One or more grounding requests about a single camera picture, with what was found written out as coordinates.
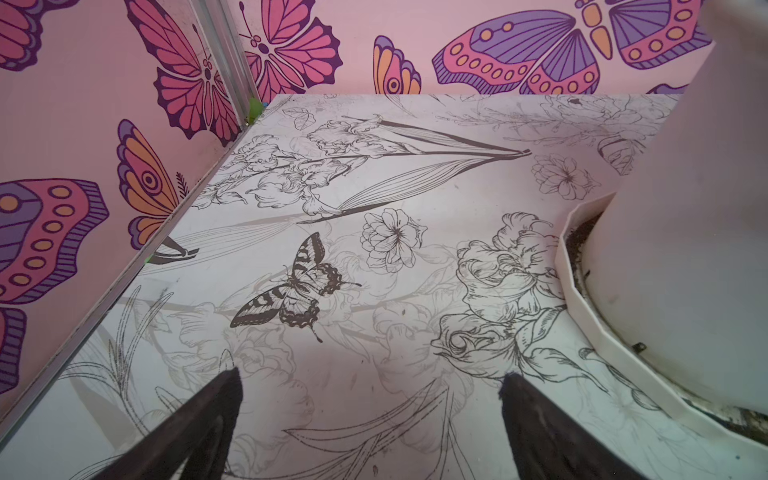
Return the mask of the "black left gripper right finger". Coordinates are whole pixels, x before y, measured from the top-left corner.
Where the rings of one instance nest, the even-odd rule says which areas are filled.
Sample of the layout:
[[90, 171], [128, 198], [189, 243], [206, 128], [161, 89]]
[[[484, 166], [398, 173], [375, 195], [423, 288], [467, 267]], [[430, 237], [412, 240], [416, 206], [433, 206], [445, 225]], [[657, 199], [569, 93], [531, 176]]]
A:
[[643, 477], [521, 375], [504, 377], [499, 398], [519, 478]]

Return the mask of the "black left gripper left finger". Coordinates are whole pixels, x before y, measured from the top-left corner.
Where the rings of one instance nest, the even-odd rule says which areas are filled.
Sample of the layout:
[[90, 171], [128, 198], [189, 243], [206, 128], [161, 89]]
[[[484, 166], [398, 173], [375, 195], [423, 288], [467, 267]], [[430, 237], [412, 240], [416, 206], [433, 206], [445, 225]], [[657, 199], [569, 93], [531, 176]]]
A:
[[237, 368], [219, 373], [98, 479], [220, 479], [243, 400]]

